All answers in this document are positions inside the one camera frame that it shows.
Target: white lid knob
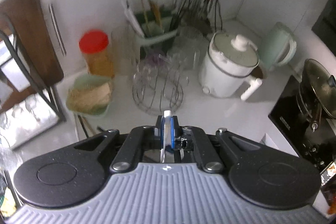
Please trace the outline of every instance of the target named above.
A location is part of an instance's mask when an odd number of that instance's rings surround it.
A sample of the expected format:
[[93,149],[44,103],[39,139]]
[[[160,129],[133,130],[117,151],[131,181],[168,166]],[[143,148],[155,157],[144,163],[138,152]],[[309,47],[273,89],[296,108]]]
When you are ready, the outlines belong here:
[[247,46],[249,45],[250,40],[246,37],[242,36],[241,34],[238,34],[236,38],[231,40],[231,45],[236,50],[240,52],[245,52],[247,50]]

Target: jar with red lid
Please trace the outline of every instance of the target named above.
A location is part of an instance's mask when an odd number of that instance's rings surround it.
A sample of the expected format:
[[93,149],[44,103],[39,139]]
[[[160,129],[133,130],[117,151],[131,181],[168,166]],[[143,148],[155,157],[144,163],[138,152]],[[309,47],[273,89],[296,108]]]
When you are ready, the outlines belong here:
[[90,74],[114,77],[112,54],[108,46],[109,38],[101,30],[88,31],[79,41]]

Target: wooden cutting board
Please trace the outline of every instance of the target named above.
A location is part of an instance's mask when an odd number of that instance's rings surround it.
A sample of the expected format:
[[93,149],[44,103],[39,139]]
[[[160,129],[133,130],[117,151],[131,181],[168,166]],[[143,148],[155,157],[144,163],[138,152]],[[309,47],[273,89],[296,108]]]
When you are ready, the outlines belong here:
[[64,74],[45,25],[40,0],[4,0],[0,3],[0,13],[11,19],[44,83],[52,86],[61,81]]

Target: pan lid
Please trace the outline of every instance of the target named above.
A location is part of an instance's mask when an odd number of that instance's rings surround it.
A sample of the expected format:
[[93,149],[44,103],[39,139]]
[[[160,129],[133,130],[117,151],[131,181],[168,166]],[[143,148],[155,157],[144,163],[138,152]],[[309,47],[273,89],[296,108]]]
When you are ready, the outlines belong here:
[[304,69],[322,107],[331,118],[336,119],[335,77],[314,59],[307,59]]
[[213,44],[219,52],[237,65],[253,68],[259,63],[258,54],[251,46],[252,41],[240,34],[233,36],[227,33],[216,33]]

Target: ribbed surface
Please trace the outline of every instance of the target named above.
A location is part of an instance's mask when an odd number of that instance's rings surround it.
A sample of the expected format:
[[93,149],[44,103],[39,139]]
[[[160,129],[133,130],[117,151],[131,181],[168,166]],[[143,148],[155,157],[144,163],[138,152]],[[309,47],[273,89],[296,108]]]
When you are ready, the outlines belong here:
[[127,174],[113,175],[97,196],[79,206],[43,210],[24,205],[6,223],[327,223],[312,207],[273,211],[243,200],[220,175],[196,164],[140,163]]

